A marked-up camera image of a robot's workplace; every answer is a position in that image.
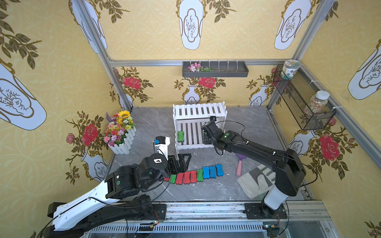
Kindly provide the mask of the blue eraser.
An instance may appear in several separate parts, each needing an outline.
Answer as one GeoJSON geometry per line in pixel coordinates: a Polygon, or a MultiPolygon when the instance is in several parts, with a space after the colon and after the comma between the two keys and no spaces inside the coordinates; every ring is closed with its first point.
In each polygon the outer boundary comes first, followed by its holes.
{"type": "Polygon", "coordinates": [[[217,178],[217,169],[215,166],[209,166],[209,176],[212,179],[217,178]]]}
{"type": "Polygon", "coordinates": [[[215,166],[216,166],[217,175],[219,177],[224,176],[224,171],[223,171],[223,168],[222,168],[222,164],[216,164],[215,166]]]}
{"type": "Polygon", "coordinates": [[[210,178],[210,169],[209,167],[203,167],[203,178],[209,179],[210,178]]]}

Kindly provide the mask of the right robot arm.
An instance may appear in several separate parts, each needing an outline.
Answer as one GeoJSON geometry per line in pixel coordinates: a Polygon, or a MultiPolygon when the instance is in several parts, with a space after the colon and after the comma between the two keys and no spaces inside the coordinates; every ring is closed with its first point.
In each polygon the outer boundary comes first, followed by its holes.
{"type": "Polygon", "coordinates": [[[262,216],[272,218],[288,197],[297,195],[306,170],[294,150],[272,149],[250,141],[237,132],[224,132],[214,121],[207,122],[201,129],[215,149],[244,155],[275,172],[275,183],[259,206],[262,216]]]}

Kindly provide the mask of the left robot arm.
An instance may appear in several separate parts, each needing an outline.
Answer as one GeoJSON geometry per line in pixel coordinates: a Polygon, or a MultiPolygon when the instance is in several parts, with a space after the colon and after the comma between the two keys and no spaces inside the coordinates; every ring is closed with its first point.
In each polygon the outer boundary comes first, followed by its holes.
{"type": "Polygon", "coordinates": [[[120,219],[151,214],[153,199],[147,192],[172,175],[188,169],[191,154],[165,156],[154,153],[140,164],[121,166],[96,188],[69,202],[53,202],[48,208],[50,224],[40,238],[80,238],[85,232],[120,219]]]}

